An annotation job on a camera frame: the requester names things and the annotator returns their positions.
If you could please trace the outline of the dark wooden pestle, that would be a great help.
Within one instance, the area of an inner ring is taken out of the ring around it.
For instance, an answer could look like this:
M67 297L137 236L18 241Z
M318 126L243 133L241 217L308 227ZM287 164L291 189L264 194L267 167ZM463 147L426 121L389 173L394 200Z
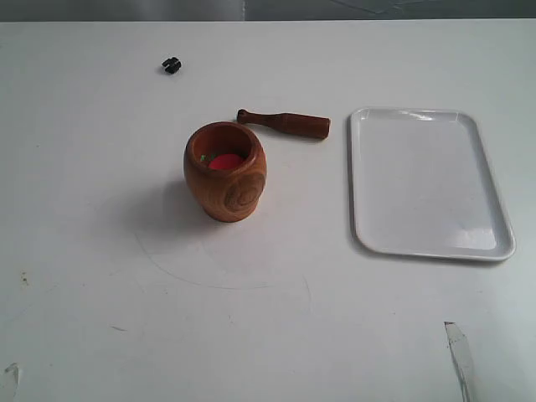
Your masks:
M258 114L245 109L238 110L236 120L240 124L265 126L281 133L316 140L326 139L331 126L331 121L325 117L294 113Z

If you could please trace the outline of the wooden mortar cup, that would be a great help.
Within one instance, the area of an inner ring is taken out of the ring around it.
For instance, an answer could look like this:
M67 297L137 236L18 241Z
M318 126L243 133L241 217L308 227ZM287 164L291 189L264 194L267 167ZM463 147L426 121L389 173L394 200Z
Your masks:
M231 170L213 170L202 155L234 153L244 158ZM183 174L190 192L204 212L221 222L237 222L251 215L265 188L265 152L249 128L230 121L200 127L183 154Z

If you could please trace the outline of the red object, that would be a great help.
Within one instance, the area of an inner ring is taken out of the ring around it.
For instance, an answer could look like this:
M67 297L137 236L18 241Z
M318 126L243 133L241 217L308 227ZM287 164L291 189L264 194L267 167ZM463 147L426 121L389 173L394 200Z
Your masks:
M242 164L244 158L234 153L220 154L209 162L209 168L213 170L231 170Z

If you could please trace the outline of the white rectangular plastic tray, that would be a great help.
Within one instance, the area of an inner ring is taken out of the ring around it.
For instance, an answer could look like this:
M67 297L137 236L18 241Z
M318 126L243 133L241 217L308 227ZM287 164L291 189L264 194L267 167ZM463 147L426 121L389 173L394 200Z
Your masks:
M348 118L353 232L382 255L502 262L516 250L476 122L365 107Z

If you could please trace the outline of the clear tape strip right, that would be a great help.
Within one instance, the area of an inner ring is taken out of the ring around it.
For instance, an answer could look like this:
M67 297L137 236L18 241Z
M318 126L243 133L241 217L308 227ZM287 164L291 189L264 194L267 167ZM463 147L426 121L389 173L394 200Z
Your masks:
M461 397L464 402L483 401L479 389L472 352L465 333L455 322L444 322L451 360L461 388Z

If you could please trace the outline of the clear tape strip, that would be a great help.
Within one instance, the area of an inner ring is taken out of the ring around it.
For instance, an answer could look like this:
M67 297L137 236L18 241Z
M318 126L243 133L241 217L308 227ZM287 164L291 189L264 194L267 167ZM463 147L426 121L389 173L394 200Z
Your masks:
M1 374L1 402L13 402L19 385L19 366L12 363Z
M444 322L451 360L461 388L461 397L464 402L483 401L479 389L472 352L465 333L455 322Z

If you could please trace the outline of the clear tape strip left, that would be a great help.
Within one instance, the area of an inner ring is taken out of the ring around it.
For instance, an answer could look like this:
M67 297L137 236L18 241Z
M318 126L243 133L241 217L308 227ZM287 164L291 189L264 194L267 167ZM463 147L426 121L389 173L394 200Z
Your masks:
M12 363L1 374L1 402L13 402L19 385L19 366Z

